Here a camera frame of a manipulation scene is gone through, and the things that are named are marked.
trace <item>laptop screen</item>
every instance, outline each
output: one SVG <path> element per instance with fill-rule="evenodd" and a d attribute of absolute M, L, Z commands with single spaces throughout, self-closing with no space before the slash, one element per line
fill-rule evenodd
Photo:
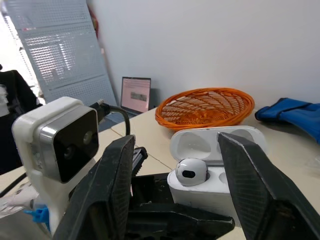
<path fill-rule="evenodd" d="M 123 77 L 121 107 L 134 112 L 149 110 L 151 78 Z"/>

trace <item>wireless earbud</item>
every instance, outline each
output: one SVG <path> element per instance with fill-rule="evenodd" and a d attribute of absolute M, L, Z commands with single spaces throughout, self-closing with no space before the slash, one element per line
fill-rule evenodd
<path fill-rule="evenodd" d="M 186 158 L 176 165 L 175 175 L 183 186 L 196 186 L 207 179 L 208 167 L 198 158 Z"/>

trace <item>blue clip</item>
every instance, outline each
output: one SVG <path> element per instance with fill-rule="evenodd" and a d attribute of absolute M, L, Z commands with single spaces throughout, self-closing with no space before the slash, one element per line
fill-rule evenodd
<path fill-rule="evenodd" d="M 24 213 L 33 216 L 32 221 L 34 221 L 35 223 L 44 223 L 48 231 L 51 232 L 49 225 L 49 209 L 47 207 L 38 208 L 35 211 L 25 210 Z"/>

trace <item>woven basket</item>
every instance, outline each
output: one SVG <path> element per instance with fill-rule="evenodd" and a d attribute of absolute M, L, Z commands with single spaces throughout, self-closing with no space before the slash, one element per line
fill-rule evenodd
<path fill-rule="evenodd" d="M 249 116 L 253 98 L 232 88 L 200 88 L 169 97 L 156 109 L 155 119 L 174 131 L 234 126 Z"/>

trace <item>white earbud case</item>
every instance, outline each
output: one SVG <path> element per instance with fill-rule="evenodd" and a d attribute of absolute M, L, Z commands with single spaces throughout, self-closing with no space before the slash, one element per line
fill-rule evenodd
<path fill-rule="evenodd" d="M 199 208 L 233 217 L 236 226 L 240 222 L 230 195 L 225 168 L 223 167 L 217 136 L 219 132 L 244 137 L 260 145 L 264 152 L 267 143 L 264 135 L 250 126 L 228 126 L 187 129 L 173 135 L 170 142 L 172 156 L 179 162 L 183 159 L 196 158 L 205 161 L 208 166 L 209 178 L 198 185 L 184 186 L 173 170 L 167 182 L 175 203 Z"/>

